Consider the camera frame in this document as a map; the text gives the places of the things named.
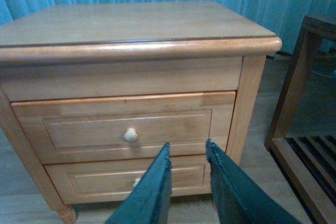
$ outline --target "nightstand top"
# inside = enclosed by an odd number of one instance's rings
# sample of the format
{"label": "nightstand top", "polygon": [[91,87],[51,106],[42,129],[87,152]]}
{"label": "nightstand top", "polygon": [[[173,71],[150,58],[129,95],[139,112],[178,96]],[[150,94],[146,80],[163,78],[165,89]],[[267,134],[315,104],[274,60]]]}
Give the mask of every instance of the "nightstand top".
{"label": "nightstand top", "polygon": [[59,5],[0,27],[0,47],[272,37],[215,2]]}

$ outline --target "wooden floor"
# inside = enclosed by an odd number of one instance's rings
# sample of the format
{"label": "wooden floor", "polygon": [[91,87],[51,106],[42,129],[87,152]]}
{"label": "wooden floor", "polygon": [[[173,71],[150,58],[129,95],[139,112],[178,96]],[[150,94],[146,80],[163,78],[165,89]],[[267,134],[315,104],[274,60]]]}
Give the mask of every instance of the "wooden floor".
{"label": "wooden floor", "polygon": [[[284,179],[275,161],[264,148],[288,58],[267,60],[259,88],[241,168],[276,202],[302,223],[311,223]],[[303,95],[291,136],[335,134],[336,79],[312,75]],[[0,224],[61,223],[39,194],[7,138],[0,130]],[[77,224],[104,223],[119,202],[75,205]],[[172,199],[169,223],[219,223],[210,195]]]}

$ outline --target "green object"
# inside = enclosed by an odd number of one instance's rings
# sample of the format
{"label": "green object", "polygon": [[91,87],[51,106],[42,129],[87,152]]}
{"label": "green object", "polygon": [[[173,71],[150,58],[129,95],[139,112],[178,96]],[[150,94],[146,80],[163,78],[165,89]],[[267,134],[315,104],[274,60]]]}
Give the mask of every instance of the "green object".
{"label": "green object", "polygon": [[131,195],[105,224],[167,223],[172,192],[169,143],[166,143]]}
{"label": "green object", "polygon": [[211,188],[221,223],[299,224],[268,197],[215,143],[206,142]]}

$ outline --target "drawer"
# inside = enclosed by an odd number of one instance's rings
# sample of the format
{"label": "drawer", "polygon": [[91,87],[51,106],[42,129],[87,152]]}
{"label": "drawer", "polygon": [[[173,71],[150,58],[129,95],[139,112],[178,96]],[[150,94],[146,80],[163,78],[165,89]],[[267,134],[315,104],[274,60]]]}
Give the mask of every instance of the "drawer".
{"label": "drawer", "polygon": [[[211,137],[225,149],[235,92],[12,103],[43,164],[204,154]],[[128,129],[139,138],[124,140]]]}
{"label": "drawer", "polygon": [[[172,157],[172,196],[210,193],[205,155]],[[45,165],[65,204],[124,200],[153,159]]]}
{"label": "drawer", "polygon": [[242,57],[6,68],[10,101],[237,90]]}

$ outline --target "wooden nightstand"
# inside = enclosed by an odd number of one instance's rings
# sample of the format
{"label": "wooden nightstand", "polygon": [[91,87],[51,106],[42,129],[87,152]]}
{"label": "wooden nightstand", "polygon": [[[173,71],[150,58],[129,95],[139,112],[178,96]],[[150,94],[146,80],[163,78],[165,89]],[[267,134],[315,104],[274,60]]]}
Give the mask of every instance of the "wooden nightstand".
{"label": "wooden nightstand", "polygon": [[213,2],[54,6],[0,27],[0,123],[52,210],[123,200],[165,142],[173,196],[239,163],[272,32]]}

